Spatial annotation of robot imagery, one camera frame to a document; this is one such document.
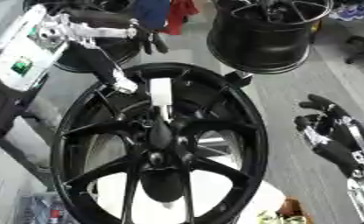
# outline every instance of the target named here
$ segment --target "shoe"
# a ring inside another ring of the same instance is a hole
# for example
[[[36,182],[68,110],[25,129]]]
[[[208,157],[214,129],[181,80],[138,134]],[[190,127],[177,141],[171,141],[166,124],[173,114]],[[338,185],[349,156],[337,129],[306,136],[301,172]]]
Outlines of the shoe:
[[[356,15],[355,18],[357,19],[363,19],[364,18],[364,5],[359,5],[356,9]]]
[[[341,7],[340,9],[329,14],[329,18],[339,19],[342,21],[352,21],[357,13],[357,6]]]

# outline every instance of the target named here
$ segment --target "floor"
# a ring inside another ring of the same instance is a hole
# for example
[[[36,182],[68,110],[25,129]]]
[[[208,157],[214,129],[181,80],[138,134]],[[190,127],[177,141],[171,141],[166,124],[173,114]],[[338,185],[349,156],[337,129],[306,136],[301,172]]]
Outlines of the floor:
[[[8,18],[20,13],[19,3],[12,2],[14,0],[3,2],[10,6],[10,13],[5,13]],[[207,67],[220,74],[232,71],[216,60],[205,44],[214,17],[212,4],[197,0],[197,5],[201,13],[191,17],[183,27],[182,35],[164,37],[171,48],[169,53],[151,56],[141,53],[125,66],[177,61]],[[8,12],[5,8],[0,6],[0,11]],[[1,20],[0,31],[6,27],[8,18]],[[260,109],[269,132],[270,156],[266,179],[286,194],[300,199],[305,210],[319,224],[356,224],[360,221],[346,195],[345,179],[336,167],[311,152],[295,131],[292,120],[309,112],[301,110],[297,104],[309,93],[314,93],[338,102],[364,123],[364,60],[354,65],[343,62],[354,50],[344,44],[351,34],[364,35],[364,20],[339,23],[326,19],[310,58],[303,66],[289,73],[256,75],[253,83],[244,88]],[[62,113],[95,81],[91,74],[67,73],[57,68],[53,68],[51,74],[52,78],[41,94],[55,103]],[[17,165],[0,151],[1,163],[13,168],[12,172],[0,175],[0,219],[3,220],[0,223],[9,223],[1,208],[13,202],[18,189],[28,189],[26,185],[19,184],[23,181],[21,176],[12,173],[22,173],[23,179],[29,176],[23,174],[25,171],[16,169]],[[17,188],[11,184],[8,187],[7,183],[12,180],[16,181]]]

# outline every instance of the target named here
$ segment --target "metal rod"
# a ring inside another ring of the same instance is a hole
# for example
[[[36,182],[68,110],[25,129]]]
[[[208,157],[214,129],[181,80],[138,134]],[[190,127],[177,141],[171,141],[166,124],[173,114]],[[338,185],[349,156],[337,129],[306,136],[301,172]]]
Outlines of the metal rod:
[[[199,140],[199,145],[202,146],[227,146],[227,142],[222,137],[209,137],[209,138],[201,138]]]

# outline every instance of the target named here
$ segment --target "wheel lip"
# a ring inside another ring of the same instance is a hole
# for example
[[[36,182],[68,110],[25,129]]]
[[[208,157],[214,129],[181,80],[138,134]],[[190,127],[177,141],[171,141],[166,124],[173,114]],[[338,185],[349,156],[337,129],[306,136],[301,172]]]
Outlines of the wheel lip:
[[[133,72],[135,70],[143,70],[143,68],[149,68],[149,69],[183,69],[183,68],[191,68],[195,69],[196,72],[201,73],[207,73],[212,75],[214,80],[217,80],[222,83],[227,83],[225,79],[223,79],[219,74],[212,72],[210,70],[207,70],[205,68],[199,67],[199,66],[193,66],[193,65],[187,65],[182,63],[151,63],[151,64],[144,64],[140,66],[133,66],[131,68],[128,68],[125,70],[126,73]],[[256,135],[256,144],[257,144],[257,163],[260,165],[259,167],[256,167],[256,175],[252,180],[250,181],[250,184],[252,187],[250,187],[244,194],[241,200],[237,201],[238,203],[234,204],[234,209],[228,210],[223,215],[220,215],[220,219],[218,220],[212,220],[212,224],[225,224],[230,222],[232,219],[237,217],[237,215],[242,211],[242,209],[246,206],[247,203],[251,200],[251,198],[256,193],[256,190],[258,189],[259,185],[261,184],[263,180],[264,173],[267,168],[267,162],[268,162],[268,155],[269,155],[269,146],[268,146],[268,137],[265,129],[265,124],[263,122],[263,119],[261,118],[261,115],[259,114],[256,106],[254,103],[249,99],[248,96],[246,96],[239,88],[233,87],[230,85],[230,93],[231,95],[241,103],[241,105],[245,108],[244,112],[249,115],[249,118],[252,119],[253,122],[259,123],[260,127],[257,130]],[[84,224],[95,224],[93,220],[90,220],[85,217],[85,215],[82,215],[82,213],[78,210],[77,207],[72,203],[70,200],[68,193],[66,189],[63,187],[63,181],[62,177],[60,176],[60,173],[63,173],[63,164],[60,163],[63,161],[63,153],[60,153],[60,151],[63,150],[62,146],[64,145],[63,136],[61,136],[61,133],[64,130],[64,126],[70,126],[72,122],[74,121],[72,117],[77,116],[80,111],[83,109],[83,107],[86,105],[86,103],[90,100],[91,94],[96,90],[102,88],[102,84],[100,82],[96,82],[92,87],[88,88],[70,107],[70,109],[66,112],[64,118],[62,119],[61,125],[59,126],[59,129],[55,135],[55,138],[53,140],[52,145],[52,155],[51,155],[51,167],[52,167],[52,178],[53,182],[55,184],[55,188],[61,197],[61,199],[64,201],[64,203],[67,205],[66,209],[73,214],[73,216],[81,223]],[[121,222],[118,219],[115,219],[115,224],[120,224]],[[206,223],[205,221],[198,220],[197,223]]]
[[[315,18],[311,18],[311,19],[306,19],[305,21],[301,21],[301,22],[296,22],[296,23],[287,23],[287,24],[281,24],[281,23],[273,23],[273,22],[266,22],[266,21],[259,21],[256,20],[256,23],[258,25],[272,25],[272,26],[279,26],[279,27],[292,27],[292,26],[298,26],[298,25],[308,25],[311,23],[314,23],[315,21],[320,20],[321,18],[325,17],[327,14],[329,14],[334,6],[334,1],[333,0],[326,0],[327,1],[327,6],[325,7],[325,10],[323,10],[321,12],[321,14],[317,15]],[[234,15],[233,13],[231,13],[229,10],[224,9],[223,7],[219,6],[219,4],[215,1],[213,1],[213,3],[216,6],[216,10],[220,11],[221,13],[226,13],[227,15],[229,15],[230,17],[238,20],[238,21],[244,21],[246,22],[246,19],[237,17],[236,15]]]

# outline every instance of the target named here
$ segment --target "white robot component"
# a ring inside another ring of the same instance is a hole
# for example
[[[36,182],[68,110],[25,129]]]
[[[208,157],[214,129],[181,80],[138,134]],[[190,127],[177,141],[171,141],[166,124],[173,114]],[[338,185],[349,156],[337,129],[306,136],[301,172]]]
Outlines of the white robot component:
[[[0,38],[0,80],[9,88],[24,92],[38,85],[69,47],[69,41],[105,53],[96,45],[95,37],[132,39],[136,35],[134,27],[91,28],[85,23],[71,23],[68,14],[50,16],[46,7],[38,4],[19,17]],[[117,64],[111,75],[116,90],[126,94],[137,90],[137,84],[127,79]]]

